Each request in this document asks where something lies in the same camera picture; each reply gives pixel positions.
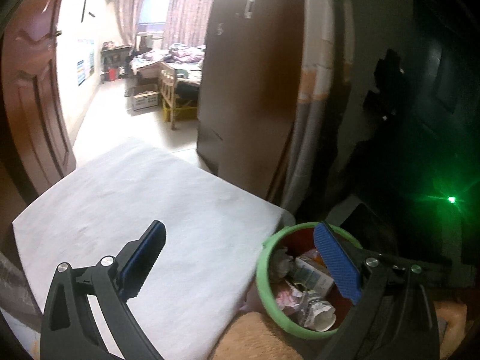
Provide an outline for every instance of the white table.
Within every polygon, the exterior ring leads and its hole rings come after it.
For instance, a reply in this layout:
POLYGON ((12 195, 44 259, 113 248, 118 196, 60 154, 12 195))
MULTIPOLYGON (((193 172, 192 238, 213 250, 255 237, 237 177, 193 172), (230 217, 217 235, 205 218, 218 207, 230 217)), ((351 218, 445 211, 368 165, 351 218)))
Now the white table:
MULTIPOLYGON (((286 211, 131 139, 54 185, 13 227, 43 310, 59 263, 95 265, 154 219, 166 226, 166 245, 128 305, 166 360, 205 359, 242 302, 262 241, 293 224, 286 211)), ((106 325, 99 328, 119 355, 106 325)))

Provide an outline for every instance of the white tile floor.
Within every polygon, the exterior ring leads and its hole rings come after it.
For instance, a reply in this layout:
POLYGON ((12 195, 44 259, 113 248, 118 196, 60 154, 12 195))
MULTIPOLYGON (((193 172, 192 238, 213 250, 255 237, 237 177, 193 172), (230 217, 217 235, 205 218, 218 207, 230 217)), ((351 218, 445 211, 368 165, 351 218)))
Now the white tile floor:
POLYGON ((126 82, 119 79, 100 85, 73 145, 77 166, 136 137, 208 171, 196 151, 198 121, 178 121, 172 131, 163 122, 161 107, 132 112, 123 96, 126 82))

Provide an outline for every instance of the green rim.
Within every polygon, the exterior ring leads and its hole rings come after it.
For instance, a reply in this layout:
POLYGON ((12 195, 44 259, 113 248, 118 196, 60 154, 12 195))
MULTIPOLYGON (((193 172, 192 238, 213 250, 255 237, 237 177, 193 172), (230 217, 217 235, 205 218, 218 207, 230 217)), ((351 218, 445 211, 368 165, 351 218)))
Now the green rim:
MULTIPOLYGON (((331 337, 337 332, 337 329, 327 332, 314 332, 313 330, 305 329, 297 325, 294 321, 288 318, 284 312, 279 309, 272 289, 270 288, 270 281, 268 279, 268 265, 270 263, 270 256, 272 255, 272 252, 282 238, 294 233, 295 231, 312 228, 317 225, 318 222, 301 223, 300 225, 296 226, 284 227, 278 233, 273 234, 263 243, 263 250, 258 258, 256 273, 258 294, 268 315, 287 333, 307 340, 320 340, 331 337)), ((349 232, 337 226, 330 226, 335 233, 350 241, 355 247, 362 249, 361 244, 349 232)))

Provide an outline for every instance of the blue textured pad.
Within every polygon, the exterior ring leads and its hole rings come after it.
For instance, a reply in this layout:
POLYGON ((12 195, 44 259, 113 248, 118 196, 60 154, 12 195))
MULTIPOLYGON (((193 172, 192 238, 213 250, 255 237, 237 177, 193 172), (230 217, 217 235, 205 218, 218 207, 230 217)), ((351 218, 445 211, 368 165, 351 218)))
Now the blue textured pad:
POLYGON ((357 304, 362 297, 360 273, 324 223, 315 227, 313 241, 342 296, 357 304))

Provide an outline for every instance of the patterned curtain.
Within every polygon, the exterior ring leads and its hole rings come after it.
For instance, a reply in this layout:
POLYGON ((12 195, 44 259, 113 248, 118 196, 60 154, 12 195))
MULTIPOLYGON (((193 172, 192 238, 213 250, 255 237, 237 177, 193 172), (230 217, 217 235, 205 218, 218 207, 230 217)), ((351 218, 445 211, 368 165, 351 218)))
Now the patterned curtain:
POLYGON ((116 0, 118 28, 123 44, 135 45, 143 0, 116 0))
POLYGON ((205 44, 212 3, 213 0, 170 0, 162 48, 173 43, 193 47, 205 44))
POLYGON ((302 73, 297 111, 281 207, 295 213, 304 200, 317 155, 326 103, 344 102, 333 98, 334 64, 341 64, 342 85, 349 86, 354 53, 351 0, 305 0, 305 28, 302 73), (334 6, 340 4, 344 32, 335 34, 334 6), (335 59, 335 43, 343 44, 343 60, 335 59))

